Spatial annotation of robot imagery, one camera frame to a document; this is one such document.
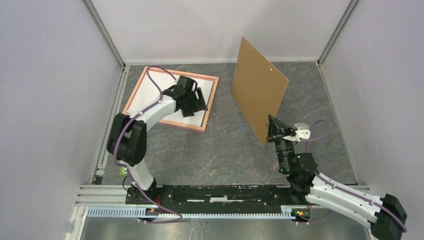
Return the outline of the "brown cardboard backing board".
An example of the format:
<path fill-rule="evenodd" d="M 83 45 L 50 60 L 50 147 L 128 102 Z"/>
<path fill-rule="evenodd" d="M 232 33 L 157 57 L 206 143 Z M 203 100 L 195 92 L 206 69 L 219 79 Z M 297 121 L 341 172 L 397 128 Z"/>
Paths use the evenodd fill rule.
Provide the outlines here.
<path fill-rule="evenodd" d="M 276 116 L 288 83 L 277 67 L 241 38 L 231 93 L 261 145 L 268 136 L 268 116 Z"/>

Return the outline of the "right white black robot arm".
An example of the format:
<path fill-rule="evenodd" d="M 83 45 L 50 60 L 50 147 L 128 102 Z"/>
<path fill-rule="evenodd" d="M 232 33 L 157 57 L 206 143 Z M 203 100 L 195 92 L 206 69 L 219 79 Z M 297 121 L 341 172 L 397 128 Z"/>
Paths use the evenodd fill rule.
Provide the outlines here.
<path fill-rule="evenodd" d="M 313 141 L 309 125 L 289 126 L 269 115 L 267 126 L 266 141 L 275 145 L 278 171 L 289 182 L 293 203 L 307 202 L 337 212 L 368 228 L 378 240 L 400 240 L 408 231 L 408 215 L 397 197 L 380 197 L 339 183 L 317 170 L 312 153 L 295 153 L 295 143 Z"/>

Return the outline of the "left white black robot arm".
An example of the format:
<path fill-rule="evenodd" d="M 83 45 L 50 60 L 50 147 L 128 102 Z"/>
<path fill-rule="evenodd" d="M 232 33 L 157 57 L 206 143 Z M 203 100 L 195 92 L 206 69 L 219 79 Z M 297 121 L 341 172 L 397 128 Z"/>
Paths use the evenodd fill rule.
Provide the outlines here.
<path fill-rule="evenodd" d="M 147 152 L 147 133 L 163 118 L 181 112 L 184 118 L 206 111 L 207 105 L 198 83 L 187 76 L 180 76 L 176 83 L 164 90 L 151 103 L 135 113 L 118 113 L 112 123 L 106 150 L 116 166 L 126 168 L 138 189 L 138 197 L 145 204 L 157 198 L 155 183 L 144 157 Z"/>

